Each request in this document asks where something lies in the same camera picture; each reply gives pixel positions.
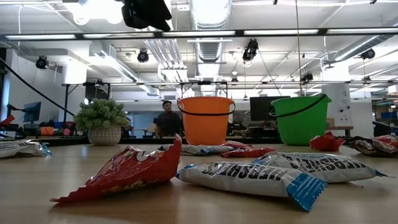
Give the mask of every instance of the potted plant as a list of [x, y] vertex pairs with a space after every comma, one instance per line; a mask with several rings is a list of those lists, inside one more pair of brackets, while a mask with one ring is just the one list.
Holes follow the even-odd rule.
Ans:
[[112, 146], [120, 141], [121, 127], [129, 125], [123, 104], [114, 100], [80, 103], [81, 110], [73, 117], [80, 131], [88, 131], [88, 140], [96, 146]]

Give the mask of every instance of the wooden table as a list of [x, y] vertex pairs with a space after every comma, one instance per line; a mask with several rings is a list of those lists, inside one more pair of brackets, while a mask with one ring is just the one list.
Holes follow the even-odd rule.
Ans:
[[[308, 147], [272, 147], [281, 151], [311, 151]], [[77, 189], [120, 148], [51, 147], [52, 157], [0, 160], [0, 223], [398, 223], [398, 180], [388, 177], [330, 184], [310, 213], [301, 211], [287, 198], [234, 194], [185, 184], [178, 179], [94, 202], [67, 206], [49, 202], [52, 197]], [[398, 176], [396, 159], [366, 157], [345, 147], [341, 153]], [[180, 167], [220, 160], [226, 159], [182, 156]]]

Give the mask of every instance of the computer monitor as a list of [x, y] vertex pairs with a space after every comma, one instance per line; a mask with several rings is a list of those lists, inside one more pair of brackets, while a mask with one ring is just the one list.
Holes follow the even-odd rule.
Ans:
[[271, 102], [282, 98], [289, 98], [289, 96], [250, 97], [251, 121], [275, 120], [274, 117], [269, 116], [269, 112], [273, 109], [273, 106], [271, 106]]
[[24, 110], [26, 110], [24, 115], [24, 122], [38, 121], [40, 118], [40, 107], [42, 102], [28, 103], [24, 105]]

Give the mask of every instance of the black shirt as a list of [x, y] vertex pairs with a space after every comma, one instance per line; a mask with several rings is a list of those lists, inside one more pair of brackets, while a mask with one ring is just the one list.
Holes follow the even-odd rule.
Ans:
[[156, 125], [163, 136], [178, 134], [181, 127], [180, 116], [173, 111], [163, 112], [157, 117]]

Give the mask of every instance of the candy wrapper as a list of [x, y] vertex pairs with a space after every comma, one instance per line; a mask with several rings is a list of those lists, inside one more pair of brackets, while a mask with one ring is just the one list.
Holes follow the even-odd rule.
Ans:
[[231, 146], [234, 149], [252, 149], [251, 145], [243, 144], [237, 141], [225, 141], [220, 144], [220, 146]]
[[[158, 148], [160, 151], [168, 149], [170, 145], [161, 146]], [[181, 155], [183, 156], [209, 156], [218, 155], [224, 152], [234, 150], [231, 146], [192, 146], [184, 144], [181, 147]]]
[[181, 137], [176, 136], [168, 150], [142, 151], [131, 146], [116, 153], [86, 184], [67, 197], [52, 198], [51, 202], [92, 200], [107, 194], [138, 189], [149, 184], [166, 182], [177, 172]]
[[275, 149], [268, 147], [265, 149], [236, 149], [233, 151], [225, 152], [220, 154], [220, 156], [228, 157], [259, 157], [263, 156], [265, 153], [275, 151]]
[[47, 144], [28, 141], [0, 142], [0, 158], [51, 156]]
[[350, 147], [360, 153], [374, 157], [398, 157], [398, 139], [391, 134], [373, 139], [353, 137]]
[[344, 139], [335, 138], [331, 132], [328, 132], [311, 139], [310, 147], [311, 149], [323, 152], [338, 152], [340, 146], [344, 144], [344, 142]]
[[306, 211], [327, 183], [295, 169], [212, 162], [194, 164], [180, 170], [176, 178], [218, 190], [273, 197], [290, 197]]
[[328, 183], [386, 176], [355, 159], [323, 153], [270, 152], [252, 163], [298, 169]]

